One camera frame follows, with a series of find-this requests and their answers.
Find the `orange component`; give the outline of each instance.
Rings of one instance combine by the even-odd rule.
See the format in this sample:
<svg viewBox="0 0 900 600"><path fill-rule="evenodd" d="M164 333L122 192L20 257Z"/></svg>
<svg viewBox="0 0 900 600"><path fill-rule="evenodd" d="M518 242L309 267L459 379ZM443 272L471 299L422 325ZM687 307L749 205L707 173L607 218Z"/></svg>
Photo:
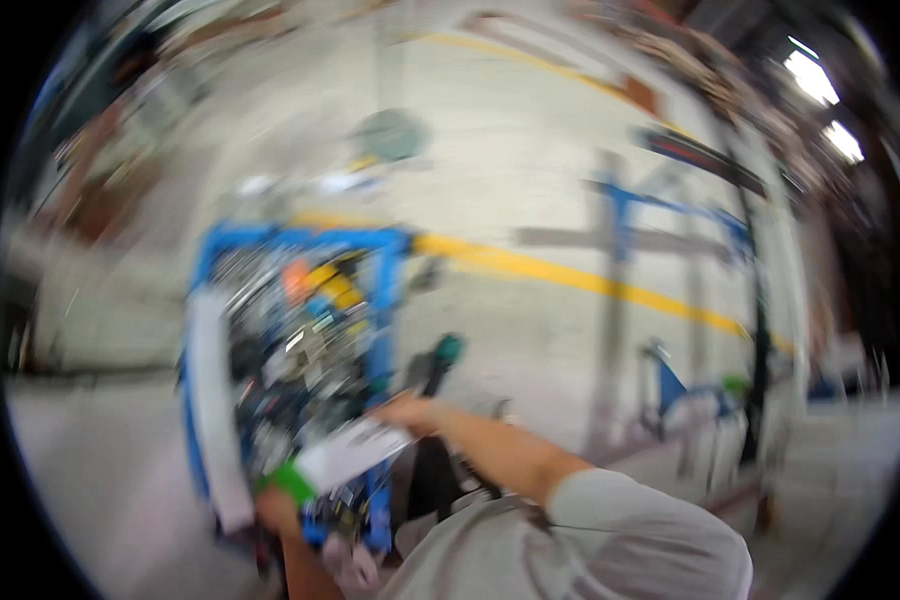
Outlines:
<svg viewBox="0 0 900 600"><path fill-rule="evenodd" d="M309 286L307 285L307 261L295 258L280 270L280 283L283 284L283 294L289 305L299 305L307 299Z"/></svg>

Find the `blue metal frame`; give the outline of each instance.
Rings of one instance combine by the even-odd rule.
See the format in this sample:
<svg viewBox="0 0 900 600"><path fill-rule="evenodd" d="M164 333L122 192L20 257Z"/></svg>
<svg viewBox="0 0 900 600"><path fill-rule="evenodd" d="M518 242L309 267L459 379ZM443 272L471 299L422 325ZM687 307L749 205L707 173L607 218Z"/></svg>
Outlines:
<svg viewBox="0 0 900 600"><path fill-rule="evenodd" d="M739 258L741 264L746 263L750 257L750 234L744 222L734 217L722 208L697 208L686 204L664 201L646 194L629 192L613 183L599 182L600 194L613 204L613 258L621 262L627 260L627 253L631 247L631 234L634 230L630 226L636 208L635 203L672 210L687 215L696 215L717 222L726 232L726 239L730 246L731 258Z"/></svg>
<svg viewBox="0 0 900 600"><path fill-rule="evenodd" d="M656 376L660 384L660 405L657 407L657 417L659 418L657 426L657 437L662 441L664 438L663 420L667 413L681 399L692 398L701 394L713 394L717 399L717 420L731 414L734 407L727 399L724 386L719 383L704 383L691 388L684 386L674 370L667 364L667 361L660 356L648 356L650 360L656 362Z"/></svg>
<svg viewBox="0 0 900 600"><path fill-rule="evenodd" d="M391 333L389 325L392 321L393 309L399 300L399 275L401 259L408 255L411 248L411 235L399 229L327 229L312 231L305 228L281 229L275 225L233 225L227 222L218 223L204 236L203 246L196 258L190 291L208 282L213 273L213 266L225 252L246 246L271 246L286 248L289 246L339 245L348 250L368 250L374 252L376 266L375 289L367 290L367 300L373 308L377 320L379 334L366 354L366 375L369 379L389 379L391 375ZM183 409L183 426L187 438L187 456L190 461L193 488L200 498L209 498L210 489L207 484L206 471L201 456L197 433L194 428L193 414L190 408L190 390L187 383L186 361L181 357L179 363L181 402ZM384 402L385 391L372 396L369 405ZM363 540L372 549L390 552L390 487L385 485L388 465L374 466L365 476L367 488L379 491L369 500L369 527ZM316 522L302 523L304 538L311 544L322 544L327 536L327 528Z"/></svg>

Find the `human arm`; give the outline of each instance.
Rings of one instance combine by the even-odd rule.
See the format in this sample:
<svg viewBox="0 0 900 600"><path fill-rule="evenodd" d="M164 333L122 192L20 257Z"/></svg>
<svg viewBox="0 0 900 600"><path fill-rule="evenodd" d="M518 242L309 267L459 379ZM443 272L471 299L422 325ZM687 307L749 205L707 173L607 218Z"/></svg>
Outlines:
<svg viewBox="0 0 900 600"><path fill-rule="evenodd" d="M289 600L344 600L344 594L303 538L293 499L270 486L257 496L256 510L257 518L276 535L283 549Z"/></svg>
<svg viewBox="0 0 900 600"><path fill-rule="evenodd" d="M554 490L576 472L593 465L562 448L503 422L468 414L437 399L403 391L373 416L416 435L439 434L480 474L544 508Z"/></svg>

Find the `yellow component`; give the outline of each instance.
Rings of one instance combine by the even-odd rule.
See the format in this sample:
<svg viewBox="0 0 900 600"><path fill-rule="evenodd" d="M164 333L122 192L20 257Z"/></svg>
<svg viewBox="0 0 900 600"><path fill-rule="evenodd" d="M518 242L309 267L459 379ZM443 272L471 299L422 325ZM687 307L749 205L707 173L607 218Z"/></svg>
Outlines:
<svg viewBox="0 0 900 600"><path fill-rule="evenodd" d="M304 279L304 282L307 283L307 286L311 290L316 290L339 274L340 273L332 265L322 265L311 270Z"/></svg>
<svg viewBox="0 0 900 600"><path fill-rule="evenodd" d="M348 291L350 291L350 283L347 281L346 277L339 274L320 286L320 292L326 294L331 300L336 299L337 296L346 294Z"/></svg>
<svg viewBox="0 0 900 600"><path fill-rule="evenodd" d="M347 310L364 300L364 296L353 287L350 280L331 265L311 270L307 274L306 283L311 290L324 294L337 310Z"/></svg>
<svg viewBox="0 0 900 600"><path fill-rule="evenodd" d="M350 163L350 167L347 169L350 173L355 173L357 171L363 171L367 167L371 167L377 163L376 154L365 154L360 158L357 158L353 162Z"/></svg>
<svg viewBox="0 0 900 600"><path fill-rule="evenodd" d="M358 320L357 322L350 325L346 329L346 332L349 333L350 335L357 335L358 333L365 330L366 328L367 328L367 322L365 320Z"/></svg>
<svg viewBox="0 0 900 600"><path fill-rule="evenodd" d="M360 295L360 292L350 289L338 295L333 300L333 306L336 306L337 310L347 310L350 306L358 305L363 299L364 297Z"/></svg>

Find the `concrete floor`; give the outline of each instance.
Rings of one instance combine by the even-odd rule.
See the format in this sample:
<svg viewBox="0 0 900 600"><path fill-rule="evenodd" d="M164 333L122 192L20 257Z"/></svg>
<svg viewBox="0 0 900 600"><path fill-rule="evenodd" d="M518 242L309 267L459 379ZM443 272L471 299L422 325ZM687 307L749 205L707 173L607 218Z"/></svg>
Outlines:
<svg viewBox="0 0 900 600"><path fill-rule="evenodd" d="M547 41L513 24L500 26L523 42L546 45L575 66L547 68L457 27L470 11L491 7L546 23L592 52ZM562 230L606 239L599 226L601 200L585 184L602 166L603 153L625 158L627 181L633 185L667 161L637 148L631 137L633 127L651 126L655 120L599 86L582 83L580 73L611 82L625 72L635 73L664 96L668 121L716 145L706 108L647 58L556 13L549 2L455 2L413 13L407 22L408 29L429 33L403 44L406 71L398 102L429 129L430 141L420 157L381 170L382 184L368 194L327 197L304 185L354 158L348 133L377 110L369 18L303 28L214 58L201 66L212 87L210 96L171 137L174 160L187 168L158 187L167 201L147 203L154 211L146 217L154 227L147 235L171 243L138 243L103 258L81 258L106 266L96 270L65 260L72 254L55 254L54 282L44 291L42 343L58 333L73 365L124 364L128 356L172 365L179 355L180 295L200 236L219 219L265 217L289 223L318 211L399 223L492 251L453 252L438 289L408 297L395 327L398 368L428 351L444 332L456 331L466 339L467 350L442 390L446 401L480 412L511 398L528 429L599 465L612 464L693 501L708 495L716 440L714 481L720 488L730 486L741 422L706 427L692 443L674 441L657 448L637 422L644 404L655 402L658 393L638 359L638 348L652 337L663 342L685 384L740 373L749 364L750 351L742 339L686 308L701 307L730 323L750 325L748 276L728 266L719 251L684 252L686 246L660 244L660 239L693 234L697 246L723 246L719 229L646 208L638 227L648 232L643 237L649 241L625 266L613 264L599 246L555 246L527 234ZM605 59L594 58L595 53ZM737 148L740 160L768 182L771 194L779 193L782 186L766 147L750 129L744 140ZM295 191L264 210L233 198L242 178L269 173L292 174ZM717 177L693 173L686 182L688 194L664 199L742 216L732 189ZM184 221L161 218L161 207L180 214L173 203L188 203ZM770 328L780 338L794 340L799 334L795 314L803 306L793 307L794 290L781 255L780 231L789 224L781 225L780 213L765 204L758 208L758 226ZM531 272L514 268L528 261L535 265ZM416 267L408 265L408 276ZM595 279L624 282L630 286L628 300L600 293L606 283L597 285L595 293L588 283ZM141 287L150 293L144 294L146 299L128 297L127 289ZM77 289L81 291L74 299ZM11 402L21 445L64 540L107 595L242 594L252 569L210 547L199 509L182 485L184 458L173 390L159 384L157 389L111 392L94 393L85 405L72 398L45 403L39 390L18 391L21 396ZM789 388L778 386L769 402L784 405L792 397ZM45 417L45 411L54 416ZM67 439L84 430L79 424L84 419L92 431L79 434L79 440ZM80 466L65 477L55 474L56 469L72 471L73 462L82 465L98 447L109 445L109 436L100 432L111 428L126 436L133 430L127 443L146 448L124 452L115 447L86 469ZM137 437L137 431L148 433ZM64 444L70 454L58 457L42 443ZM635 448L652 451L628 457ZM141 477L132 493L119 491L127 483L120 475L107 497L92 498L92 510L76 510L82 505L73 503L72 494L85 489L81 482L90 481L85 477L108 479L105 474L118 469ZM168 498L169 505L160 504ZM152 511L157 504L163 508ZM114 511L115 506L124 510ZM101 531L115 533L101 536ZM147 537L132 541L137 535ZM161 552L170 558L157 560ZM186 568L161 574L157 563L172 565L173 557L183 555L188 556ZM212 570L212 578L204 581L196 574L204 570ZM151 585L159 590L146 593Z"/></svg>

